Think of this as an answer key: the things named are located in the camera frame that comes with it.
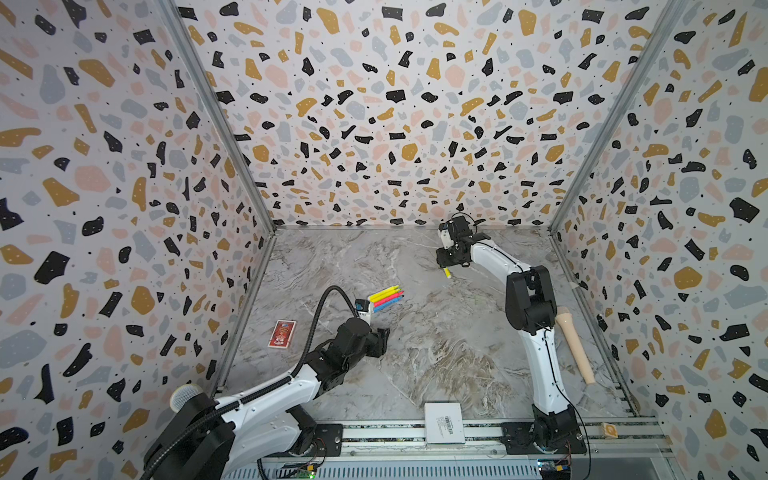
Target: yellow marker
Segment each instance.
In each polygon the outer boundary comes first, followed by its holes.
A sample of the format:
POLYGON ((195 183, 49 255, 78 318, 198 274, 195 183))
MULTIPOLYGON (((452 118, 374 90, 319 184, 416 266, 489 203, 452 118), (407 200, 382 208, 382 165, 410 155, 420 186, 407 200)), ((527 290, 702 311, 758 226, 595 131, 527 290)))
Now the yellow marker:
POLYGON ((382 290, 381 292, 374 293, 373 295, 368 297, 368 300, 371 302, 378 302, 379 300, 386 298, 400 290, 400 285, 391 286, 390 288, 386 290, 382 290))

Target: round microphone mesh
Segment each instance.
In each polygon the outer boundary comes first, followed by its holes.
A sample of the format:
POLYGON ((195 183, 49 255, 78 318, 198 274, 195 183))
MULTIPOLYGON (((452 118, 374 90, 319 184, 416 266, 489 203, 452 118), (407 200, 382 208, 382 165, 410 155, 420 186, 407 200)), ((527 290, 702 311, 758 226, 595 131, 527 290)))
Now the round microphone mesh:
POLYGON ((170 396, 170 409, 173 410, 174 413, 178 413, 179 410, 181 410, 181 407, 184 406, 184 403, 187 403, 187 400, 200 395, 202 392, 203 388, 196 383, 188 383, 180 386, 176 389, 173 395, 170 396))

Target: metal rail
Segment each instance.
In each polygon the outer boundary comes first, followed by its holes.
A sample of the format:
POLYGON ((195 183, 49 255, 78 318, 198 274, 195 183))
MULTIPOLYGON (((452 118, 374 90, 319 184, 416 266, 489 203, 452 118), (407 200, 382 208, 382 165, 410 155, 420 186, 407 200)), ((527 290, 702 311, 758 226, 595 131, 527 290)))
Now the metal rail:
POLYGON ((256 297, 259 293, 261 282, 264 280, 264 274, 266 273, 266 266, 270 262, 272 250, 274 249, 276 242, 277 237, 272 235, 262 250, 261 260, 259 261, 259 265, 257 266, 256 272, 253 275, 253 279, 250 282, 250 288, 248 289, 246 299, 243 302, 243 306, 237 316, 237 324, 235 325, 232 339, 227 344, 227 349, 222 357, 221 368, 219 369, 218 374, 214 374, 214 381, 211 383, 210 391, 208 392, 208 395, 211 398, 216 395, 217 390, 227 381, 227 377, 230 374, 232 364, 235 360, 235 355, 237 354, 237 349, 240 346, 240 340, 243 338, 245 325, 248 323, 248 320, 250 320, 250 315, 253 311, 253 304, 256 302, 256 297))
POLYGON ((608 142, 611 141, 616 127, 621 123, 621 119, 624 117, 624 112, 627 111, 629 104, 634 100, 635 95, 639 92, 640 86, 645 79, 645 75, 650 70, 651 65, 654 64, 656 58, 659 56, 664 44, 667 43, 667 39, 671 36, 674 26, 677 24, 677 20, 683 14, 683 10, 689 2, 685 0, 669 0, 661 11, 656 25, 651 33, 650 40, 645 44, 643 54, 640 55, 640 59, 637 61, 632 73, 630 73, 624 88, 619 92, 616 103, 612 107, 608 116, 605 118, 603 127, 594 139, 592 146, 587 152, 587 156, 584 158, 584 163, 579 167, 578 172, 574 176, 571 186, 565 193, 565 198, 560 203, 558 211, 555 212, 552 217, 552 222, 549 224, 549 230, 556 232, 560 230, 560 227, 565 221, 568 211, 578 198, 578 192, 584 183, 589 178, 589 174, 598 164, 600 156, 603 154, 608 142))
MULTIPOLYGON (((463 445, 426 445, 423 420, 342 421, 341 456, 329 457, 316 470, 317 478, 497 478, 539 479, 538 462, 560 455, 506 455, 501 443, 503 422, 530 419, 464 420, 467 442, 463 445)), ((584 425, 590 437, 592 460, 613 465, 644 465, 648 478, 683 478, 676 473, 674 454, 656 419, 589 419, 584 425), (617 426, 618 439, 607 439, 601 423, 617 426)), ((574 470, 586 468, 586 455, 573 455, 574 470)), ((266 458, 268 478, 292 470, 284 468, 296 458, 266 458)), ((255 465, 231 472, 226 480, 258 478, 255 465)))
POLYGON ((174 0, 155 0, 155 5, 157 5, 160 10, 163 23, 168 28, 168 33, 170 34, 173 43, 178 48, 179 56, 187 66, 187 72, 197 89, 197 93, 200 95, 200 101, 203 102, 203 106, 208 111, 214 127, 219 131, 227 155, 229 155, 235 166, 235 171, 237 172, 238 177, 240 177, 243 189, 248 194, 248 197, 253 204, 253 208, 256 209, 261 226, 266 231, 266 235, 271 237, 275 234, 275 226, 261 199, 259 189, 253 181, 253 178, 250 176, 248 166, 245 165, 243 152, 240 151, 240 147, 235 141, 230 125, 227 122, 227 119, 224 118, 221 108, 219 108, 219 101, 216 99, 216 94, 213 88, 208 83, 205 71, 202 67, 203 64, 197 56, 197 50, 192 45, 192 40, 189 35, 187 35, 187 29, 184 27, 184 22, 181 20, 178 7, 174 0))
MULTIPOLYGON (((278 230, 432 230, 434 231, 439 222, 427 223, 426 225, 277 225, 278 230)), ((478 225, 480 230, 547 230, 546 225, 488 225, 485 222, 478 225)))
POLYGON ((611 374, 611 379, 613 379, 613 381, 621 387, 621 391, 624 392, 624 397, 627 399, 627 404, 632 411, 632 415, 639 416, 640 412, 637 410, 637 405, 635 405, 632 393, 629 390, 629 385, 627 385, 627 381, 624 379, 624 376, 621 375, 621 369, 619 368, 618 363, 610 354, 611 349, 608 347, 608 342, 605 339, 605 335, 603 335, 602 329, 600 329, 600 327, 597 325, 594 313, 592 313, 592 309, 589 307, 587 297, 584 295, 584 290, 578 285, 573 270, 571 270, 571 268, 568 266, 568 259, 565 256, 563 246, 560 245, 560 242, 558 242, 553 236, 550 236, 549 239, 552 242, 552 247, 554 248, 554 252, 558 257, 558 260, 560 260, 560 264, 563 267, 565 276, 568 278, 568 282, 574 286, 571 291, 576 297, 576 301, 581 308, 581 313, 584 315, 584 318, 587 321, 587 326, 589 327, 595 344, 598 346, 598 350, 603 357, 603 362, 608 367, 608 373, 611 374))

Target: black cable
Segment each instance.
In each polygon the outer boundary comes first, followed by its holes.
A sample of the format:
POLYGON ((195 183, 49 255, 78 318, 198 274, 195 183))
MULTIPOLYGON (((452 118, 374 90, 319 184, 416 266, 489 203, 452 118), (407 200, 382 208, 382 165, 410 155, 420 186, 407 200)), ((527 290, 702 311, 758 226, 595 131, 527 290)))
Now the black cable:
MULTIPOLYGON (((215 420, 216 418, 221 417, 225 413, 231 412, 232 410, 235 410, 240 405, 245 405, 248 402, 252 402, 255 399, 258 399, 261 396, 266 395, 269 392, 272 392, 279 387, 286 385, 291 381, 292 378, 295 378, 296 375, 298 375, 299 370, 301 370, 301 367, 304 365, 304 362, 306 361, 306 356, 310 353, 310 348, 312 347, 312 340, 315 336, 315 328, 317 327, 317 321, 320 318, 320 313, 323 311, 323 304, 326 302, 326 298, 332 291, 338 291, 341 293, 341 296, 344 298, 344 301, 346 301, 346 305, 349 307, 349 310, 352 312, 355 318, 358 318, 359 315, 357 311, 355 310, 355 307, 352 305, 352 302, 349 301, 349 297, 346 295, 344 290, 341 289, 340 286, 337 285, 331 285, 329 286, 325 292, 323 292, 323 295, 320 297, 320 302, 317 305, 317 309, 315 310, 315 316, 312 319, 312 326, 310 327, 310 334, 307 336, 306 344, 304 345, 304 350, 301 354, 301 359, 299 360, 299 363, 296 364, 296 368, 293 369, 293 371, 290 373, 290 376, 283 377, 280 380, 277 380, 275 383, 268 385, 261 390, 257 390, 256 392, 251 393, 250 395, 244 396, 240 400, 235 400, 234 402, 228 403, 225 406, 221 407, 220 409, 213 410, 212 412, 208 413, 207 415, 203 416, 196 422, 192 423, 188 427, 182 431, 170 444, 168 444, 167 447, 165 447, 159 455, 155 457, 154 460, 144 469, 144 473, 141 474, 141 477, 139 480, 150 480, 152 478, 152 475, 157 471, 157 469, 160 467, 160 464, 170 455, 170 453, 175 449, 180 443, 187 440, 190 436, 192 436, 193 433, 195 433, 198 429, 206 425, 208 422, 211 422, 215 420)), ((261 465, 261 459, 258 460, 257 464, 259 465, 259 473, 262 475, 263 480, 266 480, 266 474, 263 472, 263 467, 261 465)))
POLYGON ((352 302, 349 301, 349 297, 346 295, 344 290, 341 290, 340 286, 331 285, 328 288, 326 288, 326 291, 323 292, 322 296, 320 296, 320 302, 317 304, 317 308, 315 309, 315 316, 312 318, 312 325, 310 326, 310 334, 306 337, 306 342, 304 343, 304 351, 301 352, 301 358, 299 359, 299 362, 296 364, 296 368, 294 368, 293 371, 290 373, 290 375, 294 378, 296 378, 296 376, 299 375, 299 371, 301 370, 301 367, 304 366, 304 362, 306 361, 306 356, 310 354, 310 349, 312 348, 312 340, 315 337, 315 329, 317 328, 317 321, 320 318, 320 313, 323 311, 323 304, 326 302, 326 298, 328 298, 328 295, 334 290, 339 292, 341 296, 344 298, 344 301, 346 302, 346 305, 349 307, 349 311, 352 312, 352 315, 355 318, 359 317, 359 314, 357 313, 357 310, 355 310, 354 305, 352 305, 352 302))
POLYGON ((475 227, 475 233, 478 232, 478 224, 477 222, 475 222, 475 219, 472 218, 472 215, 465 214, 464 212, 456 212, 455 214, 451 215, 451 218, 455 217, 456 215, 466 215, 467 217, 469 217, 469 219, 472 220, 472 226, 475 227))
POLYGON ((549 344, 547 343, 547 332, 551 332, 551 330, 544 329, 544 345, 547 347, 547 358, 549 358, 549 368, 552 371, 552 381, 554 382, 554 386, 558 388, 558 392, 560 392, 560 395, 562 395, 563 398, 565 399, 565 401, 568 402, 568 404, 574 408, 574 412, 576 412, 576 415, 578 415, 578 419, 579 419, 579 422, 581 422, 581 426, 584 427, 584 437, 587 439, 587 453, 589 454, 589 467, 587 469, 587 474, 584 476, 584 478, 582 480, 587 480, 587 478, 589 478, 589 475, 592 473, 592 448, 589 445, 589 434, 587 434, 587 426, 584 424, 584 420, 581 417, 581 413, 578 412, 578 409, 576 408, 576 405, 574 405, 573 402, 571 402, 571 400, 568 399, 567 396, 565 396, 563 391, 560 390, 560 386, 558 385, 558 383, 554 380, 554 378, 555 378, 554 377, 554 365, 552 365, 552 357, 549 354, 549 344))
POLYGON ((322 467, 323 464, 326 462, 326 458, 328 458, 328 446, 326 445, 326 441, 323 439, 318 439, 318 440, 320 440, 323 443, 324 453, 323 453, 323 461, 315 467, 315 471, 317 471, 318 468, 322 467))
POLYGON ((170 444, 168 444, 165 449, 163 449, 160 454, 155 457, 155 459, 150 463, 146 469, 144 470, 144 474, 141 476, 139 480, 149 480, 152 475, 157 471, 157 468, 160 466, 160 464, 166 459, 166 457, 169 456, 171 451, 175 449, 180 443, 182 443, 184 440, 188 439, 193 433, 195 433, 200 427, 207 424, 211 420, 214 420, 217 417, 221 417, 223 414, 227 412, 231 412, 232 410, 235 410, 240 405, 240 402, 235 400, 234 402, 228 403, 222 408, 218 410, 213 410, 211 413, 208 413, 207 415, 204 415, 202 418, 197 420, 196 422, 192 423, 188 427, 184 429, 184 431, 179 434, 178 437, 174 441, 172 441, 170 444))
POLYGON ((493 245, 488 245, 487 243, 483 243, 483 242, 477 242, 477 243, 480 243, 481 245, 485 245, 485 246, 486 246, 486 247, 488 247, 488 248, 491 248, 491 249, 493 249, 493 250, 496 250, 496 251, 497 251, 497 252, 499 252, 501 255, 504 255, 504 256, 505 256, 505 257, 507 257, 507 258, 508 258, 508 259, 509 259, 511 262, 513 262, 517 268, 519 268, 519 269, 520 269, 520 273, 525 273, 525 270, 523 270, 523 267, 522 267, 522 266, 520 266, 520 263, 517 263, 517 262, 515 261, 515 259, 514 259, 514 258, 510 257, 509 255, 507 255, 507 253, 505 253, 505 252, 504 252, 504 250, 500 250, 500 249, 498 249, 498 248, 494 247, 493 245))
POLYGON ((261 475, 261 480, 267 480, 266 479, 266 472, 264 471, 264 465, 261 463, 261 458, 256 460, 256 467, 259 468, 259 475, 261 475))
POLYGON ((292 472, 288 472, 288 473, 286 473, 286 474, 284 474, 282 476, 279 476, 277 478, 295 478, 296 475, 298 475, 298 473, 300 471, 302 471, 302 470, 306 471, 306 468, 308 466, 312 465, 312 463, 315 461, 315 458, 317 458, 317 451, 319 450, 319 446, 317 445, 317 441, 318 440, 322 441, 322 439, 315 439, 315 440, 312 441, 312 447, 314 448, 314 453, 312 455, 312 458, 310 458, 309 460, 307 460, 303 464, 299 465, 298 467, 292 467, 293 468, 292 472))

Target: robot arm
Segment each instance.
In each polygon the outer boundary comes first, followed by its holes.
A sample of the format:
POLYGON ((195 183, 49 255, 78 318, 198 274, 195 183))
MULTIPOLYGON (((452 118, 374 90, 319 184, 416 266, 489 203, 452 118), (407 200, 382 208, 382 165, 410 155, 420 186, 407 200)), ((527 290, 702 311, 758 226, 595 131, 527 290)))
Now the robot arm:
POLYGON ((346 373, 364 356, 386 353, 388 338, 389 329, 374 333, 366 321, 350 318, 339 327, 334 339, 307 355, 296 376, 286 372, 216 400, 205 393, 192 397, 144 456, 145 468, 190 424, 233 402, 239 404, 235 409, 175 446, 154 473, 155 480, 221 478, 273 453, 303 454, 312 445, 317 424, 301 405, 344 383, 346 373))
POLYGON ((498 247, 486 233, 472 233, 465 217, 439 227, 443 248, 437 250, 442 268, 475 262, 506 285, 507 321, 518 331, 533 380, 533 440, 549 449, 578 431, 576 411, 558 386, 563 385, 554 349, 552 328, 557 304, 544 266, 530 266, 498 247))

